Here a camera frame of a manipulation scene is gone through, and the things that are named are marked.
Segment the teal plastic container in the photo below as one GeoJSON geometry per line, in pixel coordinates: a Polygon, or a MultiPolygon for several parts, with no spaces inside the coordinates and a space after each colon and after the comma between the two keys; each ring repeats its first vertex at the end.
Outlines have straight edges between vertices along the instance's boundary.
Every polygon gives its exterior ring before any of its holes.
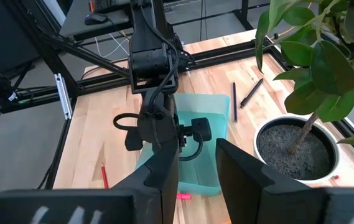
{"type": "MultiPolygon", "coordinates": [[[[207,196],[218,195],[221,191],[215,161],[217,138],[226,138],[230,98],[226,95],[175,94],[180,124],[190,126],[195,118],[207,118],[212,130],[212,140],[204,142],[203,150],[191,161],[179,162],[179,192],[207,196]]],[[[193,137],[187,138],[187,146],[180,156],[190,156],[196,152],[198,143],[193,137]]],[[[136,164],[136,169],[153,156],[152,145],[146,143],[136,164]]]]}

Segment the wooden tabletop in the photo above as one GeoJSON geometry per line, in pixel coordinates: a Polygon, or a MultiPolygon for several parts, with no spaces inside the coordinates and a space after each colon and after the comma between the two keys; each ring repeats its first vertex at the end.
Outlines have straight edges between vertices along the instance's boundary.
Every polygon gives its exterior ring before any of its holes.
{"type": "MultiPolygon", "coordinates": [[[[189,44],[191,54],[239,44],[254,39],[255,30],[189,44]]],[[[286,113],[284,100],[293,90],[289,81],[273,81],[283,69],[270,55],[264,56],[262,74],[254,57],[237,60],[181,74],[179,93],[206,93],[231,95],[236,82],[237,98],[241,101],[255,83],[264,83],[245,106],[238,110],[238,122],[230,114],[228,140],[253,154],[256,128],[279,114],[286,113]]],[[[105,69],[92,72],[88,77],[108,73],[105,69]]],[[[68,132],[62,158],[54,183],[55,189],[103,188],[101,164],[106,167],[109,186],[113,186],[134,171],[140,152],[128,152],[124,146],[127,132],[113,126],[113,118],[120,113],[139,113],[141,96],[132,95],[131,87],[124,86],[78,98],[68,132]]],[[[136,120],[123,121],[135,125],[136,120]]],[[[337,139],[341,134],[330,123],[325,126],[337,139]]],[[[337,172],[339,179],[330,179],[317,186],[354,187],[354,148],[341,145],[342,163],[337,172]]],[[[229,221],[222,195],[204,197],[193,195],[191,200],[177,201],[174,223],[225,223],[229,221]]]]}

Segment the floor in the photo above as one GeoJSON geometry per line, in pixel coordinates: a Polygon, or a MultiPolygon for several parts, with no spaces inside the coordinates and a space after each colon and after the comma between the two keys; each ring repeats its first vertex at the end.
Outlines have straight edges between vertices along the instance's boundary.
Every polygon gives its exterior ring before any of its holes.
{"type": "MultiPolygon", "coordinates": [[[[200,0],[174,6],[166,14],[170,23],[200,17],[200,0]]],[[[261,4],[269,0],[250,1],[261,4]]],[[[207,15],[217,14],[239,8],[241,0],[207,0],[207,15]]],[[[253,27],[257,26],[259,15],[268,7],[252,9],[248,20],[253,27]]],[[[287,30],[287,24],[281,24],[270,32],[281,33],[287,30]]],[[[189,44],[200,40],[200,22],[184,24],[174,28],[180,39],[189,44]]],[[[233,14],[207,20],[207,38],[220,37],[227,34],[242,32],[245,29],[233,14]]],[[[205,25],[202,27],[202,39],[206,39],[205,25]]],[[[102,55],[110,53],[117,43],[107,41],[99,44],[102,55]]],[[[88,48],[97,52],[96,45],[88,48]]],[[[118,49],[108,59],[126,57],[126,53],[118,49]]],[[[70,73],[79,79],[85,67],[91,64],[69,54],[61,56],[70,73]]],[[[53,85],[54,76],[43,62],[36,62],[35,68],[27,73],[21,87],[53,85]]],[[[42,180],[48,169],[60,137],[64,118],[59,102],[38,106],[27,110],[2,114],[0,117],[0,191],[9,189],[34,189],[42,180]]]]}

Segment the red pencil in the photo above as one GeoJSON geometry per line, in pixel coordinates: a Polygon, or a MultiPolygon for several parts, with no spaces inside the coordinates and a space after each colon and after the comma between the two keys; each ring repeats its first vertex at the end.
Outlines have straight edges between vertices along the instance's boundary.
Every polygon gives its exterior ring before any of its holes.
{"type": "Polygon", "coordinates": [[[103,164],[101,165],[101,170],[102,170],[103,185],[105,186],[105,189],[109,189],[108,177],[106,176],[105,165],[103,164]]]}

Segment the black metal frame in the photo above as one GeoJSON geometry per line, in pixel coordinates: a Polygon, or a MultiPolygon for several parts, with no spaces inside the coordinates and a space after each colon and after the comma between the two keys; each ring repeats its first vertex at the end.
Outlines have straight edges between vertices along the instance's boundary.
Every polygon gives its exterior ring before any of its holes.
{"type": "MultiPolygon", "coordinates": [[[[130,81],[126,76],[126,70],[119,66],[113,65],[110,62],[105,61],[103,58],[94,53],[85,52],[84,50],[77,49],[74,45],[64,44],[56,38],[47,38],[42,40],[42,35],[40,35],[40,30],[37,28],[34,20],[31,19],[30,15],[26,13],[26,9],[23,8],[22,4],[19,4],[18,0],[3,0],[3,3],[7,6],[11,14],[18,21],[19,25],[23,28],[24,32],[30,37],[34,46],[37,48],[38,53],[42,56],[44,62],[49,66],[51,71],[56,73],[61,73],[65,79],[65,83],[68,89],[69,96],[73,99],[72,106],[77,100],[78,96],[95,93],[98,91],[108,90],[112,88],[117,88],[120,86],[130,85],[130,81]],[[100,77],[88,78],[85,80],[75,81],[65,65],[60,60],[59,56],[56,54],[56,51],[52,48],[52,44],[62,46],[65,50],[72,52],[72,54],[81,57],[90,62],[99,63],[101,67],[112,71],[113,73],[106,74],[100,77]]],[[[234,13],[234,15],[240,20],[242,25],[247,29],[251,30],[253,27],[247,21],[248,9],[266,6],[267,4],[248,7],[248,1],[242,0],[242,8],[239,10],[234,10],[228,13],[234,13]]],[[[209,17],[220,16],[223,14],[212,15],[204,18],[194,19],[188,22],[194,22],[201,19],[208,19],[209,17]]],[[[265,45],[269,45],[270,40],[264,42],[265,45]]],[[[285,70],[290,68],[284,63],[284,60],[281,56],[280,51],[275,47],[268,48],[265,54],[271,54],[276,61],[281,65],[285,70]]],[[[227,47],[222,47],[219,49],[209,50],[206,52],[201,52],[198,54],[192,55],[196,59],[196,63],[189,63],[187,68],[188,70],[196,70],[205,67],[210,67],[214,65],[219,65],[222,63],[232,62],[235,60],[254,57],[254,42],[245,42],[241,44],[231,45],[227,47]]],[[[25,108],[30,108],[32,106],[44,105],[47,103],[52,103],[59,100],[56,87],[50,87],[43,90],[34,91],[35,100],[30,103],[23,103],[18,106],[13,106],[10,108],[1,108],[2,113],[8,113],[16,110],[22,110],[25,108]]],[[[21,95],[22,100],[27,100],[30,98],[30,94],[21,95]]],[[[354,130],[349,126],[349,124],[344,121],[334,122],[335,127],[342,132],[345,137],[352,136],[354,130]]],[[[65,145],[65,140],[67,137],[68,129],[70,126],[70,120],[67,120],[58,143],[58,147],[55,153],[53,163],[50,168],[50,175],[45,185],[46,189],[51,189],[54,184],[55,176],[57,173],[58,165],[60,158],[62,156],[63,147],[65,145]]]]}

